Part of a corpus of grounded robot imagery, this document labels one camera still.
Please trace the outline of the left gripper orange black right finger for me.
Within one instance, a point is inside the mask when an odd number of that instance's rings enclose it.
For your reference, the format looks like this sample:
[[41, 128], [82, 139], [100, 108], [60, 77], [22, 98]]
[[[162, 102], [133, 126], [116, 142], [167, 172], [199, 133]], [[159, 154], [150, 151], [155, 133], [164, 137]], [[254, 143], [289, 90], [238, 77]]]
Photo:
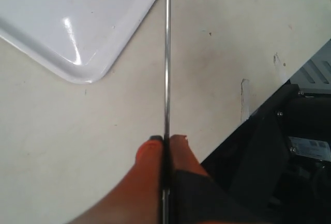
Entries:
[[170, 153], [178, 223], [261, 223], [213, 181], [185, 135], [170, 137]]

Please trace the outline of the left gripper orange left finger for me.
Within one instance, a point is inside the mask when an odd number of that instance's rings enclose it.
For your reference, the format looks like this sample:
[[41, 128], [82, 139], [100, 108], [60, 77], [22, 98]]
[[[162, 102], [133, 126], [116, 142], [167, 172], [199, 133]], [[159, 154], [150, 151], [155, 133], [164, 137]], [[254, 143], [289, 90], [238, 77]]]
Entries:
[[70, 223], [158, 223], [162, 155], [162, 137], [151, 136], [124, 178]]

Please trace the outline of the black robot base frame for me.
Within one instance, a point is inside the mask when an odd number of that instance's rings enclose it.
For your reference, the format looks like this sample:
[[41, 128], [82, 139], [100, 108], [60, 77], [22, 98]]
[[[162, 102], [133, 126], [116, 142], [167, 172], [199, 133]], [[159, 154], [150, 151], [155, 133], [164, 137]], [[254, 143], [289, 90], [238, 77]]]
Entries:
[[330, 223], [330, 43], [203, 162], [271, 223]]

